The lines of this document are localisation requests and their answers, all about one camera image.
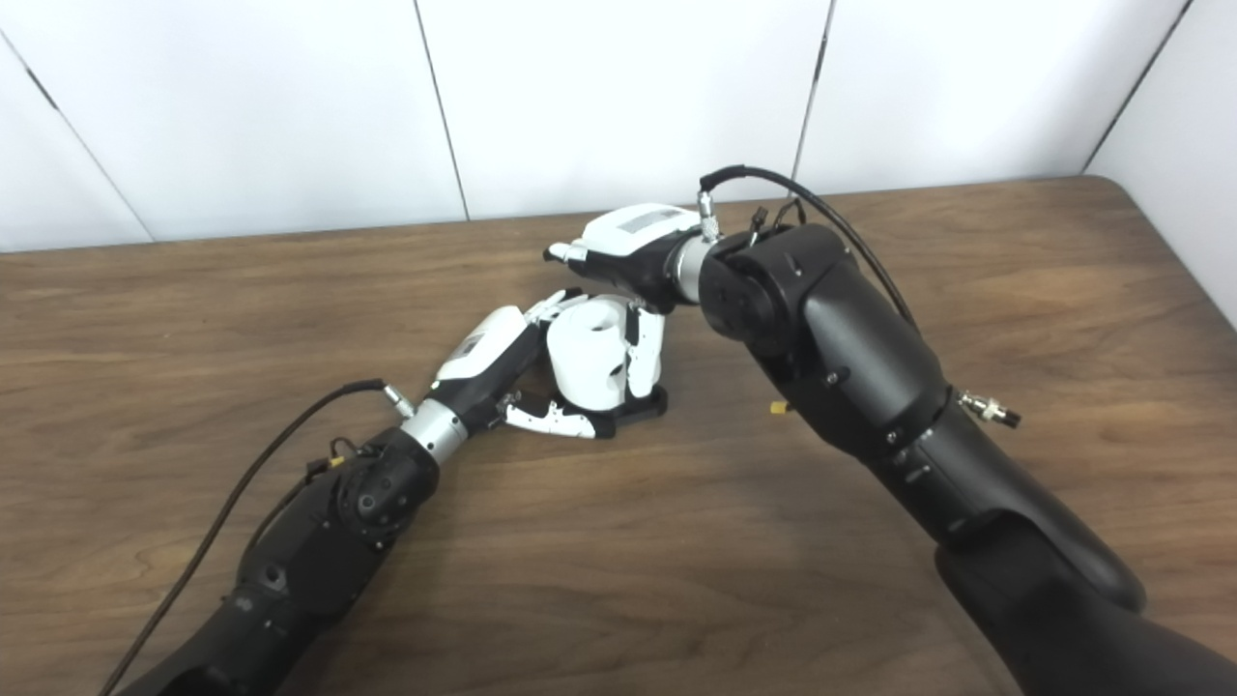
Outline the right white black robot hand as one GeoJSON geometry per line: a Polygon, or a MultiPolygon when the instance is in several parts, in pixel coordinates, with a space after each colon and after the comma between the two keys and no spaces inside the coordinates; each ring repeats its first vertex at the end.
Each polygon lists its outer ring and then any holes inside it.
{"type": "Polygon", "coordinates": [[[714,203],[704,197],[694,211],[670,204],[632,204],[585,224],[569,244],[550,244],[542,256],[583,278],[614,286],[638,304],[630,339],[627,389],[646,399],[661,375],[664,316],[700,300],[704,260],[722,234],[714,203]]]}

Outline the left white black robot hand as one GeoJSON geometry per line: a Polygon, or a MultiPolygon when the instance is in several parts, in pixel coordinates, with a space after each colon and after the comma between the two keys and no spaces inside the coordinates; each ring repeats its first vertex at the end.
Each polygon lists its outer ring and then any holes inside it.
{"type": "Polygon", "coordinates": [[[447,464],[469,439],[501,424],[565,439],[614,439],[614,419],[538,393],[524,396],[516,387],[517,380],[543,356],[552,323],[585,300],[588,294],[573,287],[527,312],[518,305],[496,308],[442,363],[401,431],[419,443],[435,464],[447,464]]]}

